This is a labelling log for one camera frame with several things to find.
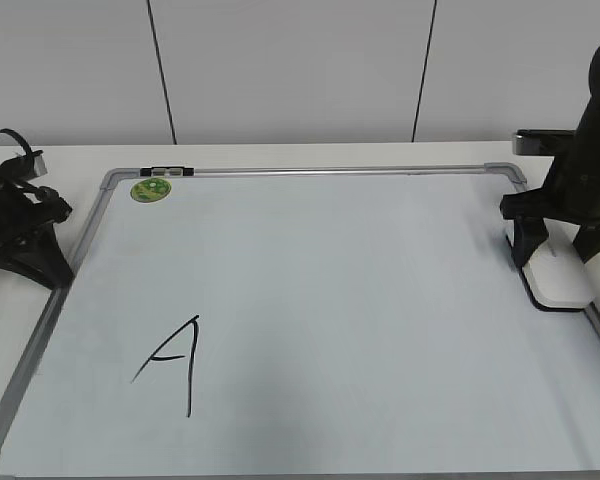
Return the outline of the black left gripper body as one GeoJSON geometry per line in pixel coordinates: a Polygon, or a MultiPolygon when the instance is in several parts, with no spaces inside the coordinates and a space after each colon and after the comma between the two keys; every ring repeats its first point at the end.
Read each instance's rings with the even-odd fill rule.
{"type": "Polygon", "coordinates": [[[14,178],[2,167],[3,163],[0,164],[0,246],[42,226],[68,219],[72,208],[56,190],[14,178]]]}

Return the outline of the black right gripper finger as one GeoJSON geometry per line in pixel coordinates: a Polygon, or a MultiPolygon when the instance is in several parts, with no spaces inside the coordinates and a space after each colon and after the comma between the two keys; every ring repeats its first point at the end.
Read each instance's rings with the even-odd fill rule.
{"type": "Polygon", "coordinates": [[[549,238],[549,232],[542,218],[516,217],[513,227],[512,257],[515,266],[522,269],[549,238]]]}
{"type": "Polygon", "coordinates": [[[600,225],[581,226],[573,246],[583,263],[593,259],[600,253],[600,225]]]}

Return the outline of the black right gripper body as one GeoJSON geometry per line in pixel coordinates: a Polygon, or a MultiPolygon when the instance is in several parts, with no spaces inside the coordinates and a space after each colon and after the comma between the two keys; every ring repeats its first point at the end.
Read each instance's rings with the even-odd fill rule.
{"type": "Polygon", "coordinates": [[[502,198],[502,216],[600,225],[600,141],[580,144],[573,140],[567,151],[551,157],[553,162],[539,188],[502,198]]]}

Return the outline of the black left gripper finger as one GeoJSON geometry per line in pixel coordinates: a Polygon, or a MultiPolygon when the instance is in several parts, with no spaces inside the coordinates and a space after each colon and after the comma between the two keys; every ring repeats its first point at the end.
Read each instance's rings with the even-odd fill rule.
{"type": "Polygon", "coordinates": [[[0,269],[47,289],[67,287],[74,279],[53,229],[36,229],[1,245],[0,269]]]}

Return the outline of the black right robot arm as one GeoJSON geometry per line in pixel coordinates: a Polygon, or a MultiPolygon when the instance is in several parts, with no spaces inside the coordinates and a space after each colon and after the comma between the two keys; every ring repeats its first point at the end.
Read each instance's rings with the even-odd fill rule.
{"type": "Polygon", "coordinates": [[[600,46],[588,85],[590,99],[576,129],[519,129],[513,135],[516,155],[553,158],[539,188],[500,202],[503,218],[514,225],[512,255],[519,268],[548,239],[547,219],[579,227],[573,246],[584,263],[600,253],[600,46]]]}

